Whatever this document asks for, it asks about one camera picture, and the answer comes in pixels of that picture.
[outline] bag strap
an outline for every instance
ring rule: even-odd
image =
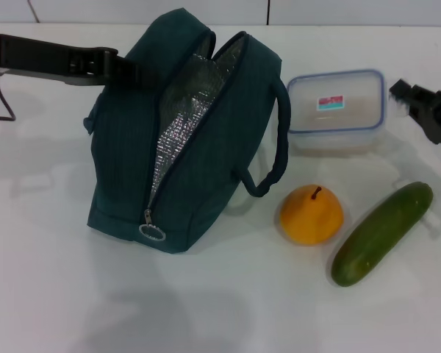
[[[276,184],[281,179],[287,167],[287,150],[289,146],[287,132],[291,122],[291,102],[286,87],[279,77],[272,84],[272,88],[278,101],[278,142],[273,168],[258,186],[255,185],[247,168],[237,170],[238,176],[248,193],[254,197],[263,197],[270,190],[271,185]]]

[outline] pear stem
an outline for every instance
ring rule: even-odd
[[[312,200],[315,200],[317,198],[317,194],[322,190],[322,188],[320,186],[317,187],[317,189],[315,189],[315,192],[312,194]]]

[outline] green cucumber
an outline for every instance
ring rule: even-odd
[[[433,191],[423,182],[394,192],[342,245],[331,265],[331,278],[342,287],[364,278],[425,214],[432,200]]]

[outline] dark green lunch bag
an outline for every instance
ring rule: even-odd
[[[281,60],[244,32],[212,57],[214,46],[214,32],[180,9],[160,16],[127,54],[160,83],[149,91],[106,86],[85,119],[97,179],[90,227],[184,252],[240,181],[256,197],[279,181],[290,125]],[[256,186],[248,165],[276,99],[276,159]]]

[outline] white wall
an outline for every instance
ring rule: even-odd
[[[441,26],[441,0],[270,0],[270,24]],[[268,0],[31,0],[41,22],[150,24],[185,7],[206,24],[266,24]],[[0,0],[0,22],[34,22],[27,0]]]
[[[270,24],[441,26],[441,0],[271,0]]]
[[[184,7],[205,24],[266,24],[268,0],[32,0],[41,22],[150,24]]]
[[[0,22],[35,22],[26,0],[0,0]]]

